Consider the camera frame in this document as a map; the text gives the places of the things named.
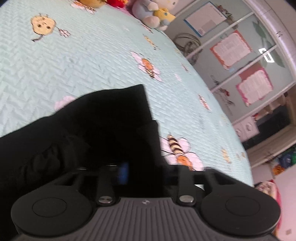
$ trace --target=plush toy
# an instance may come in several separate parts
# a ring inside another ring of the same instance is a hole
[[[149,28],[164,31],[175,18],[169,11],[177,3],[178,0],[136,0],[132,7],[132,13]]]
[[[157,16],[160,21],[168,20],[169,22],[172,22],[176,18],[174,15],[170,14],[166,8],[154,11],[153,15]]]
[[[107,0],[79,0],[79,2],[92,8],[100,8],[106,4]]]
[[[108,0],[107,3],[112,7],[123,8],[127,4],[128,0]]]

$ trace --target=red plush toy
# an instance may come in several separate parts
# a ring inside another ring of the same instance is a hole
[[[107,3],[112,7],[123,8],[127,4],[128,0],[108,0]]]

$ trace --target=light blue quilt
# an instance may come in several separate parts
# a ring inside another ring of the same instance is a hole
[[[0,8],[2,136],[52,114],[66,96],[137,84],[146,87],[168,162],[253,184],[231,123],[165,34],[110,6],[93,12],[69,0],[9,0]],[[169,145],[174,138],[180,153]]]

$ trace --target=blue plush toy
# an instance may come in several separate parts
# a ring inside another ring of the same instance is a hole
[[[159,9],[170,11],[177,3],[178,0],[136,0],[132,7],[132,13],[147,27],[164,31],[167,29],[170,22],[167,19],[160,20],[159,17],[154,16],[154,11]]]

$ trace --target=black device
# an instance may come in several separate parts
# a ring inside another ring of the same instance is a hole
[[[186,166],[169,166],[163,183],[162,196],[132,197],[110,166],[69,172],[14,203],[16,240],[277,240],[279,205],[255,188]]]

